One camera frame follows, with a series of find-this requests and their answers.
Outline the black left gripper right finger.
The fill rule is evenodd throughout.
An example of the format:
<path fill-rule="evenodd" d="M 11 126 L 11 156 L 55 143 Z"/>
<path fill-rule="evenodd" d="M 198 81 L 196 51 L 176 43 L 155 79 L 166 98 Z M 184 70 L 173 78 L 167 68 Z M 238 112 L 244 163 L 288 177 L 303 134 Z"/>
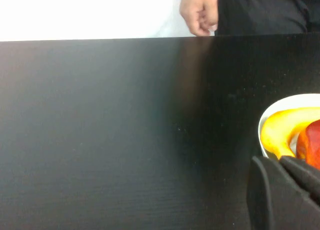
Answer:
<path fill-rule="evenodd" d="M 290 177 L 309 193 L 313 201 L 320 202 L 320 171 L 318 169 L 304 160 L 291 156 L 282 156 L 279 163 Z"/>

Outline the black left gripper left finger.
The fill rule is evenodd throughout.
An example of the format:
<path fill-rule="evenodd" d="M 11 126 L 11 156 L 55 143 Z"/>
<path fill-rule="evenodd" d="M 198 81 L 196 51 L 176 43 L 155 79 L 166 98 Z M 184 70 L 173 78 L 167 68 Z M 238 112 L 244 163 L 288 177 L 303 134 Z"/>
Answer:
<path fill-rule="evenodd" d="M 318 230 L 320 203 L 303 190 L 279 160 L 254 156 L 246 202 L 253 230 Z"/>

